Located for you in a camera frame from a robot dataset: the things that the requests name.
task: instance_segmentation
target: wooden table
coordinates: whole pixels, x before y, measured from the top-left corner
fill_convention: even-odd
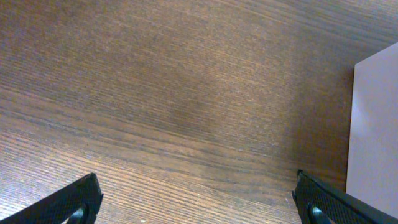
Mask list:
[[[397,1],[0,3],[0,218],[95,172],[98,223],[299,223],[344,190],[354,64]]]

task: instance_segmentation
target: dark wood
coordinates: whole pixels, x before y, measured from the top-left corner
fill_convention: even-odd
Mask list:
[[[344,190],[355,63],[396,1],[0,3],[0,218],[95,172],[98,223],[299,223]]]

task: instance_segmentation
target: wooden surface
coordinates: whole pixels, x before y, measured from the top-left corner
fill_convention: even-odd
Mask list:
[[[354,64],[396,1],[0,2],[0,218],[96,172],[98,223],[299,223],[344,190]]]

